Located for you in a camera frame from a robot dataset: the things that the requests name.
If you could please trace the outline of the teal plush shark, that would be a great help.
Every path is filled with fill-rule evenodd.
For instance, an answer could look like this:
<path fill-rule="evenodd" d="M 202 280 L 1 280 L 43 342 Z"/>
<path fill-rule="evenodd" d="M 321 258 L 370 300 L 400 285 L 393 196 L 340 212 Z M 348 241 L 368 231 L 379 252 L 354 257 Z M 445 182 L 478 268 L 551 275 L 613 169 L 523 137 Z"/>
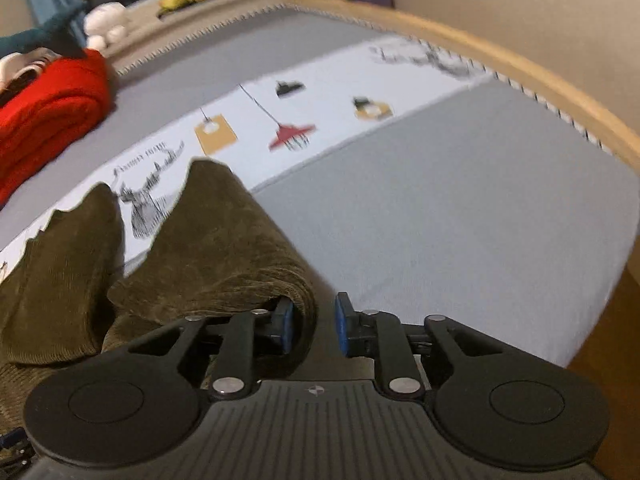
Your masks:
<path fill-rule="evenodd" d="M 81 0 L 54 14 L 39 27 L 2 37 L 2 58 L 12 53 L 26 54 L 37 49 L 50 50 L 63 58 L 84 58 L 85 50 L 70 31 L 70 23 L 80 11 L 85 10 L 85 6 L 85 1 Z"/>

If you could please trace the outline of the red folded blanket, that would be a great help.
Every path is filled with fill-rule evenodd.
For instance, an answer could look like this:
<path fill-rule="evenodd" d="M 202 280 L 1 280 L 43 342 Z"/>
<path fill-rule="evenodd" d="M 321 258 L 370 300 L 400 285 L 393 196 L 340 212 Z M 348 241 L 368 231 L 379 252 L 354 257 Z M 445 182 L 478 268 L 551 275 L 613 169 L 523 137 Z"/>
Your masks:
<path fill-rule="evenodd" d="M 59 58 L 1 107 L 1 201 L 70 144 L 107 118 L 114 107 L 110 69 L 96 50 Z"/>

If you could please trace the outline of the dark olive corduroy pants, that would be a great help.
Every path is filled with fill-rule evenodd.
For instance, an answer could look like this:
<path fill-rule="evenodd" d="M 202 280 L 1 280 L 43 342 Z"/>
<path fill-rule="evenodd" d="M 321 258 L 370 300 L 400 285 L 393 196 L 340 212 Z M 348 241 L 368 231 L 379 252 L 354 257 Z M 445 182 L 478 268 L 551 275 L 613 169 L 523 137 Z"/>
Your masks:
<path fill-rule="evenodd" d="M 294 304 L 291 350 L 259 373 L 292 374 L 309 352 L 318 306 L 302 257 L 231 170 L 199 159 L 142 265 L 115 272 L 122 217 L 95 186 L 55 211 L 1 284 L 1 427 L 23 421 L 43 379 L 195 313 L 222 318 L 278 298 Z"/>

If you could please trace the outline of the wooden bed frame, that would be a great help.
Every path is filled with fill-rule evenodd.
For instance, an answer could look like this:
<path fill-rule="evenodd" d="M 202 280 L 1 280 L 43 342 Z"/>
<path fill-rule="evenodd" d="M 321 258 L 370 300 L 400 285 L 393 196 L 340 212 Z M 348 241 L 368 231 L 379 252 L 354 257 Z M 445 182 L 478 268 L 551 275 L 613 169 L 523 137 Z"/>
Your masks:
<path fill-rule="evenodd" d="M 436 44 L 483 63 L 545 98 L 576 119 L 633 170 L 639 169 L 639 136 L 582 90 L 519 54 L 463 30 L 412 14 L 347 0 L 284 0 L 291 6 L 324 12 L 337 18 L 363 20 L 398 34 Z"/>

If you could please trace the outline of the grey printed bed sheet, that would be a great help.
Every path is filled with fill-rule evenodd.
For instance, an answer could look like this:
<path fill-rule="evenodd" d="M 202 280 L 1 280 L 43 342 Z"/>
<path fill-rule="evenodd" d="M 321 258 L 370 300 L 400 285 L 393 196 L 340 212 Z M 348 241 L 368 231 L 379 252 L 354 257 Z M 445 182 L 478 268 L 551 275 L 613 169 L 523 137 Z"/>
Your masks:
<path fill-rule="evenodd" d="M 638 177 L 538 94 L 423 40 L 278 9 L 128 62 L 111 116 L 2 209 L 2 271 L 98 182 L 135 268 L 203 157 L 253 192 L 324 299 L 439 312 L 559 365 L 639 223 Z"/>

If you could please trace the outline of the striped folded garment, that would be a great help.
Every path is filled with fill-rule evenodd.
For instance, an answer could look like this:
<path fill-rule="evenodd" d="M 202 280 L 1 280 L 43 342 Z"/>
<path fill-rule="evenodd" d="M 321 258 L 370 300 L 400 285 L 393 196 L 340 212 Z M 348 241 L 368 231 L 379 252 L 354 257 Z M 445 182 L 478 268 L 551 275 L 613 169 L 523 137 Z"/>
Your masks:
<path fill-rule="evenodd" d="M 46 48 L 4 56 L 1 59 L 1 101 L 9 101 L 17 96 L 60 57 Z"/>

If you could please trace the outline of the white plush toy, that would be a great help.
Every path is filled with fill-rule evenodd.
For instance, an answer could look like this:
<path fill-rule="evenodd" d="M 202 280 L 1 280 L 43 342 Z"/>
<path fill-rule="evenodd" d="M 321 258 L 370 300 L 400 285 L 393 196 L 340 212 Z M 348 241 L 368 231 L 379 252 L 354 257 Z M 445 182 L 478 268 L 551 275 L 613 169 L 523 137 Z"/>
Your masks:
<path fill-rule="evenodd" d="M 90 50 L 102 52 L 128 36 L 129 14 L 119 2 L 96 6 L 84 18 L 86 45 Z"/>

